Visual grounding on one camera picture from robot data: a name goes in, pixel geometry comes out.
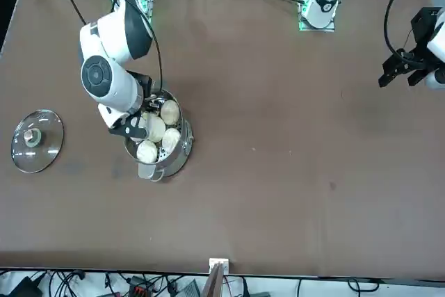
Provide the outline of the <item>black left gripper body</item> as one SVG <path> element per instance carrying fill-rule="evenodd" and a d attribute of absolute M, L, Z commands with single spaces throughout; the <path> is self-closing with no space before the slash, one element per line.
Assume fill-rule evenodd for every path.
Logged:
<path fill-rule="evenodd" d="M 423 63 L 425 68 L 437 65 L 438 58 L 427 48 L 427 44 L 433 35 L 437 19 L 441 14 L 441 7 L 422 7 L 411 19 L 415 41 L 414 48 L 409 51 L 400 48 L 397 52 L 409 61 Z"/>

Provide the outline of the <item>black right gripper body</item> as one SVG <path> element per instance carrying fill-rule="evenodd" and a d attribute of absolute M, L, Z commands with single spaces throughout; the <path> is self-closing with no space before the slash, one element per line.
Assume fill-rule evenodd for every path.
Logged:
<path fill-rule="evenodd" d="M 129 71 L 129 74 L 138 82 L 142 89 L 142 102 L 140 104 L 139 111 L 146 109 L 148 102 L 155 96 L 154 81 L 148 76 L 138 72 Z"/>

